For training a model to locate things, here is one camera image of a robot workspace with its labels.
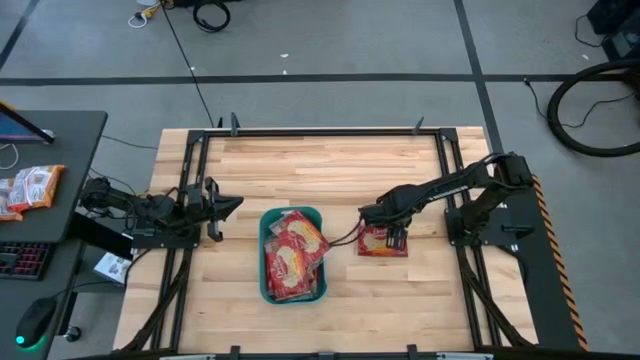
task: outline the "orange warning stripe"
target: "orange warning stripe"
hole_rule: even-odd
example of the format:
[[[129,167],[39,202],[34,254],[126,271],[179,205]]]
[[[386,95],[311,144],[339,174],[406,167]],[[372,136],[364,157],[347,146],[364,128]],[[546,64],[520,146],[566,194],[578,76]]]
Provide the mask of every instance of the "orange warning stripe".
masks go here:
[[[562,283],[562,291],[564,292],[565,297],[567,298],[567,305],[569,306],[569,312],[571,314],[571,320],[573,320],[573,327],[578,335],[578,344],[580,347],[589,351],[589,345],[587,344],[586,336],[584,335],[584,329],[582,328],[582,322],[580,321],[580,316],[578,315],[578,308],[576,307],[576,299],[573,297],[573,293],[571,292],[571,286],[569,285],[569,277],[567,276],[567,270],[564,266],[564,260],[562,259],[562,255],[560,255],[560,247],[558,246],[558,239],[556,238],[556,234],[553,231],[553,226],[551,225],[551,216],[549,215],[549,211],[547,210],[547,203],[544,201],[544,195],[542,194],[542,186],[540,185],[540,180],[537,176],[533,177],[533,188],[536,191],[536,197],[538,198],[538,207],[540,208],[540,213],[542,214],[542,218],[544,219],[544,225],[547,228],[547,237],[549,238],[549,245],[551,245],[551,252],[553,254],[553,258],[556,261],[556,268],[558,269],[558,273],[560,275],[560,282]]]

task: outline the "butcher block tabletop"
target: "butcher block tabletop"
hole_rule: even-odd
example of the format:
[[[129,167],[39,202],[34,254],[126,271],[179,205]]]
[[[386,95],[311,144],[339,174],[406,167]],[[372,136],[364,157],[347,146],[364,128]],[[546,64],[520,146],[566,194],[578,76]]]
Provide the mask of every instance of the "butcher block tabletop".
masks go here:
[[[188,131],[163,131],[151,194],[178,185]],[[481,127],[457,132],[465,165],[488,154]],[[196,149],[192,172],[197,154]],[[260,295],[258,223],[267,210],[312,206],[322,215],[323,234],[337,239],[354,227],[358,207],[394,186],[442,175],[433,136],[214,138],[205,175],[218,182],[222,195],[243,196],[244,203],[220,223],[223,242],[203,232],[194,251],[180,353],[228,353],[232,345],[243,353],[402,352],[407,344],[420,351],[473,349],[444,200],[413,217],[407,258],[358,256],[355,244],[334,248],[325,257],[328,289],[320,301],[272,305]],[[517,260],[493,247],[483,252],[495,302],[535,343]],[[166,250],[152,250],[131,270],[114,348],[133,338],[157,304],[165,256]],[[469,259],[473,263],[470,251]],[[476,306],[489,344],[485,312],[480,301]],[[164,346],[172,314],[169,308]]]

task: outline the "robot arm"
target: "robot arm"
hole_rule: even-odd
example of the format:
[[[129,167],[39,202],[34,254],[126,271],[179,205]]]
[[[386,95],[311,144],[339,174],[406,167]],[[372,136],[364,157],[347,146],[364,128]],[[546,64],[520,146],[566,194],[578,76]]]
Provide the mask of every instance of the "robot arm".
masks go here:
[[[488,165],[495,165],[489,175]],[[400,185],[380,196],[375,204],[358,211],[367,226],[387,228],[387,245],[403,247],[411,218],[436,200],[473,188],[485,188],[475,201],[460,208],[460,224],[468,232],[478,232],[489,219],[489,213],[507,197],[533,186],[529,167],[522,156],[514,153],[491,154],[465,169],[421,185]]]

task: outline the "plastic container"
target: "plastic container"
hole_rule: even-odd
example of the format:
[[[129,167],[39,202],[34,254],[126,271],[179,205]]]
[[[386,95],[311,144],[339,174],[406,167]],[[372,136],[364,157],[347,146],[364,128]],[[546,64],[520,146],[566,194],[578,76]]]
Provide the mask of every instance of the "plastic container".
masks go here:
[[[270,304],[274,305],[294,305],[294,304],[309,304],[314,303],[320,299],[327,293],[327,273],[324,271],[324,262],[318,265],[318,294],[310,299],[299,300],[299,301],[291,301],[291,302],[276,302],[267,292],[267,269],[264,262],[264,241],[271,236],[272,232],[269,229],[269,225],[278,221],[281,217],[283,217],[287,212],[298,210],[300,211],[311,223],[315,226],[320,232],[322,232],[322,216],[318,212],[318,210],[309,207],[309,206],[291,206],[284,208],[276,208],[271,209],[262,215],[260,219],[260,294],[264,300]]]

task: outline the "monitor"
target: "monitor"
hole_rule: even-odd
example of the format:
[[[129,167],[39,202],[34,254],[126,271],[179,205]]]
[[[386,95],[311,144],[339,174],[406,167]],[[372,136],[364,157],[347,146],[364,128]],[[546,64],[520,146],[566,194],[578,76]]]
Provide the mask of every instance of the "monitor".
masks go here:
[[[30,123],[0,102],[0,143],[53,143],[54,134]]]

